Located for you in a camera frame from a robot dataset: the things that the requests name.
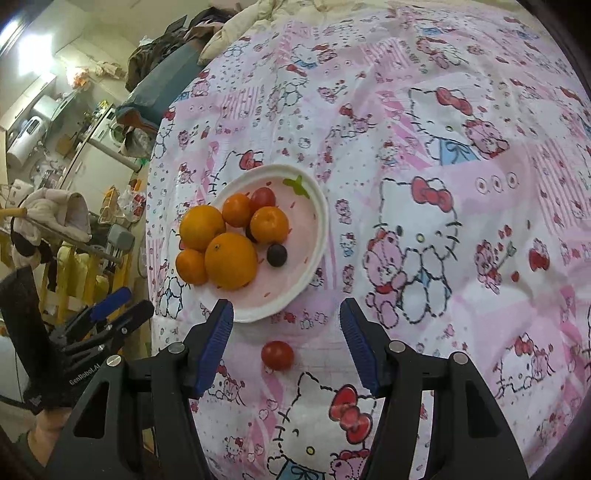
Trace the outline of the red cherry tomato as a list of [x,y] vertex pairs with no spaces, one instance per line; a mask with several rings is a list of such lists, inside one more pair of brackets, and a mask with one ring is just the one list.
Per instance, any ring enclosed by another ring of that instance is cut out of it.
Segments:
[[249,199],[249,209],[252,214],[263,207],[276,206],[276,195],[269,187],[260,187],[252,193]]
[[283,341],[270,341],[260,352],[263,365],[273,371],[290,370],[294,364],[294,350]]

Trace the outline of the small mandarin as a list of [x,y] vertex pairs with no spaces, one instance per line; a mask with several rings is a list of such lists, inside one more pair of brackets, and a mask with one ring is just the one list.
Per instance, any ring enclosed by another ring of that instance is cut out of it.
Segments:
[[204,254],[193,249],[181,250],[175,259],[177,275],[189,285],[204,285],[208,281]]
[[290,223],[283,210],[274,207],[263,207],[256,211],[250,219],[250,230],[257,243],[283,243],[290,233]]
[[222,205],[222,218],[228,225],[234,228],[245,228],[249,225],[252,211],[249,206],[249,197],[242,193],[236,193],[228,197]]

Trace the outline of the large orange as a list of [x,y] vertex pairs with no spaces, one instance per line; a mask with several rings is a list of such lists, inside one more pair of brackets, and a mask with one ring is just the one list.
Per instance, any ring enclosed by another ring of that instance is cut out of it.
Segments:
[[242,234],[225,232],[207,246],[204,266],[211,283],[222,290],[238,290],[256,278],[259,257],[252,241]]
[[183,216],[179,235],[185,249],[205,251],[211,241],[226,232],[226,224],[219,212],[211,205],[190,208]]

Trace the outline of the dark grape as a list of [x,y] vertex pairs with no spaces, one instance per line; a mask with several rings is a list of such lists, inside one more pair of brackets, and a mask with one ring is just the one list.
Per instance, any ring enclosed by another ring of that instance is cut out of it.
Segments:
[[253,244],[257,244],[257,240],[252,235],[252,230],[250,230],[250,226],[249,225],[247,225],[245,227],[245,236],[246,236],[247,239],[249,239],[250,241],[252,241]]
[[274,268],[280,268],[287,263],[287,248],[283,244],[274,243],[266,250],[266,261]]

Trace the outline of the small mandarin back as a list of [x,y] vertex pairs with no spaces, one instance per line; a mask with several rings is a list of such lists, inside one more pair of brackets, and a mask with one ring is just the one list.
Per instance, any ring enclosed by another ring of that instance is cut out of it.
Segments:
[[228,225],[234,228],[245,228],[249,225],[252,211],[249,206],[249,197],[242,193],[236,193],[228,197],[222,205],[222,218]]

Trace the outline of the yellow wooden chair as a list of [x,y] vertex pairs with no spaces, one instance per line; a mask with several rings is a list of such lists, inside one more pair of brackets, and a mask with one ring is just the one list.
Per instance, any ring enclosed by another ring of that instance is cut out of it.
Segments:
[[[97,293],[112,293],[129,285],[129,272],[135,237],[124,229],[123,246],[108,243],[106,249],[79,241],[77,238],[53,226],[29,216],[24,207],[3,208],[3,220],[19,218],[41,232],[41,238],[56,252],[56,274],[44,269],[39,309],[44,319],[52,325],[61,325],[72,315],[95,303]],[[50,280],[55,280],[50,288]]]

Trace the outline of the pink strawberry plate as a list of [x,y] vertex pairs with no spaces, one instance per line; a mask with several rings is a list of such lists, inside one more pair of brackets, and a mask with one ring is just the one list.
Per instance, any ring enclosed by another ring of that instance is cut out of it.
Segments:
[[175,268],[206,309],[228,300],[236,322],[252,323],[307,288],[328,234],[327,199],[315,179],[293,165],[263,165],[186,212]]

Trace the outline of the white washing machine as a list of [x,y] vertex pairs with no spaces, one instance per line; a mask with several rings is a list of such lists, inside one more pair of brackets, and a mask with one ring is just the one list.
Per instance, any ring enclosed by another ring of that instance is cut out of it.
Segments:
[[123,126],[117,123],[115,108],[111,106],[98,121],[88,142],[128,168],[136,170],[135,160],[121,153],[124,141]]

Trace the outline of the hello kitty pink bedsheet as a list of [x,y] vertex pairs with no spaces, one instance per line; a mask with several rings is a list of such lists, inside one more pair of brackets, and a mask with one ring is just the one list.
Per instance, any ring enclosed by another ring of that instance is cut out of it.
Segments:
[[[220,479],[356,479],[382,402],[363,388],[339,304],[416,351],[462,350],[530,472],[590,388],[590,100],[513,1],[387,10],[250,31],[201,66],[162,118],[148,177],[152,343],[207,309],[174,268],[189,208],[273,164],[329,206],[328,247],[279,313],[235,325],[191,404]],[[270,341],[294,350],[263,365]]]

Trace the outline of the teal cushion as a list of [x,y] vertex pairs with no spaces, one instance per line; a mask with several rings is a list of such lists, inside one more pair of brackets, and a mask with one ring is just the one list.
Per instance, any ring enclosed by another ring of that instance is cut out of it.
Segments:
[[193,39],[160,62],[115,108],[117,123],[147,133],[157,132],[169,106],[201,71],[200,50]]

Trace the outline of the pile of clothes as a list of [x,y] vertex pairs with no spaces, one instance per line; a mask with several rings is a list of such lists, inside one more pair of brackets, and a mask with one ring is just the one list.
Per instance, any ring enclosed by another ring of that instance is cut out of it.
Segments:
[[229,11],[209,7],[199,12],[187,27],[185,17],[170,24],[161,36],[138,46],[129,56],[125,89],[131,93],[153,69],[185,44],[200,53],[232,16]]

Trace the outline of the cream duvet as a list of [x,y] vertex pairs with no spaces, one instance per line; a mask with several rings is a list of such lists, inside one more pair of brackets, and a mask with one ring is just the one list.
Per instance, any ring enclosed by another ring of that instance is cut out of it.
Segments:
[[351,18],[356,12],[387,10],[390,1],[257,1],[224,23],[201,50],[198,64],[206,66],[250,31],[273,29],[287,20],[307,25]]

